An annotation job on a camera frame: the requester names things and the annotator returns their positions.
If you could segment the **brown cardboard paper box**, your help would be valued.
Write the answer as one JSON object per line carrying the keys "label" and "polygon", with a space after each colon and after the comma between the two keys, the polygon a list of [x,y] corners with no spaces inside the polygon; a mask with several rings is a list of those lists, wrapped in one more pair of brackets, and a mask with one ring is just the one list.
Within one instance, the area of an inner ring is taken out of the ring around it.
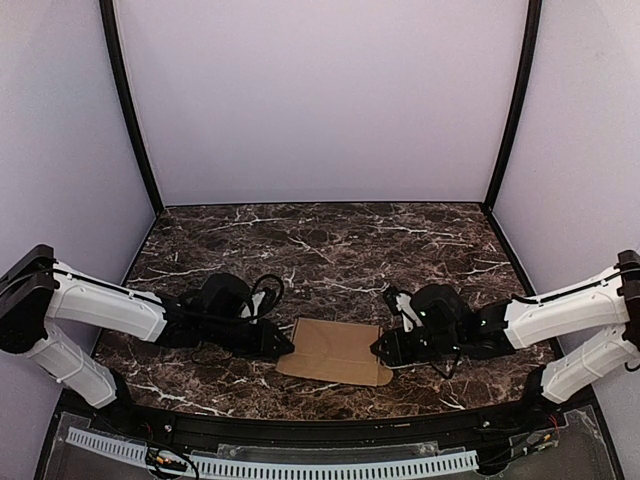
{"label": "brown cardboard paper box", "polygon": [[379,326],[299,318],[294,325],[294,351],[280,357],[282,375],[330,383],[381,387],[393,379],[370,350],[381,336]]}

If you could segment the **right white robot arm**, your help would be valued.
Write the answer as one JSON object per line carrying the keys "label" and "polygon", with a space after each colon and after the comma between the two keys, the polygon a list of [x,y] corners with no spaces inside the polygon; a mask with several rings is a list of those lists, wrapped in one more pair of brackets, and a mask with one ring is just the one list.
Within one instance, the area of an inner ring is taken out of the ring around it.
{"label": "right white robot arm", "polygon": [[472,309],[449,285],[383,293],[400,327],[370,347],[388,367],[445,356],[488,360],[582,331],[596,334],[562,358],[531,372],[522,402],[552,409],[618,367],[639,358],[639,254],[625,250],[614,266],[574,285],[533,297],[513,296]]}

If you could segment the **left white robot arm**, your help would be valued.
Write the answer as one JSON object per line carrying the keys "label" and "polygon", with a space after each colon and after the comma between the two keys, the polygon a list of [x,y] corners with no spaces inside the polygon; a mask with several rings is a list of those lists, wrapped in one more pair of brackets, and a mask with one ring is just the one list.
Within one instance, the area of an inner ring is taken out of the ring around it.
{"label": "left white robot arm", "polygon": [[284,294],[266,274],[253,285],[213,273],[179,296],[117,286],[72,269],[38,245],[1,278],[1,349],[33,360],[97,409],[130,405],[124,378],[98,364],[57,325],[63,319],[118,331],[160,347],[218,345],[244,358],[278,359],[294,344],[268,318]]}

